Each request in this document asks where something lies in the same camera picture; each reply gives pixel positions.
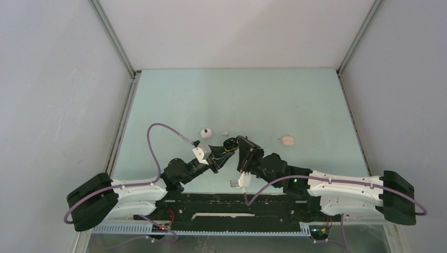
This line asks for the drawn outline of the pink earbud charging case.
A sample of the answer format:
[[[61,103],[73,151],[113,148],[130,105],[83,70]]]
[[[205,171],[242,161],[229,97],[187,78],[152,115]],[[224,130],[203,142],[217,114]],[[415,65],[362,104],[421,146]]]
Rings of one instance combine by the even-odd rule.
[[[292,147],[295,144],[295,139],[292,136],[283,136],[281,142],[284,146]]]

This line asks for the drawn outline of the black earbud charging case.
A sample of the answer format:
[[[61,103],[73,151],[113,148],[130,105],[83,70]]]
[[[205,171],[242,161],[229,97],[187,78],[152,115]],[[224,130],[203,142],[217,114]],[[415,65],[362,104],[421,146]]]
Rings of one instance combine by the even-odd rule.
[[[238,149],[238,142],[236,138],[229,138],[223,142],[223,147],[226,152],[233,152]]]

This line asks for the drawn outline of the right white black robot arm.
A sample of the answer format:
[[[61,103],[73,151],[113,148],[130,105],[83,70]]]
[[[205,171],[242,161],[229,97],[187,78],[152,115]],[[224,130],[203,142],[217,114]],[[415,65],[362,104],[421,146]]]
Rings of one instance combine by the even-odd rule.
[[[264,155],[264,150],[243,136],[237,136],[241,173],[238,186],[246,189],[252,176],[263,179],[267,187],[307,201],[301,211],[304,220],[358,215],[382,216],[399,225],[416,224],[414,187],[395,171],[381,176],[345,177],[289,165],[280,155]]]

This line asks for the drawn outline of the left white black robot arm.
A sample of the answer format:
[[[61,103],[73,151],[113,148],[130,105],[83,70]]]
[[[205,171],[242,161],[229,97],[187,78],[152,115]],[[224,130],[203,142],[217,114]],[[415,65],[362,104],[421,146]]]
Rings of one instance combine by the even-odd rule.
[[[186,163],[172,159],[159,177],[146,180],[113,180],[107,173],[99,173],[70,192],[67,197],[69,211],[66,224],[75,231],[87,231],[102,221],[133,215],[150,215],[161,219],[166,215],[166,204],[160,200],[183,192],[183,185],[207,170],[218,171],[235,154],[237,145],[193,148],[195,158]]]

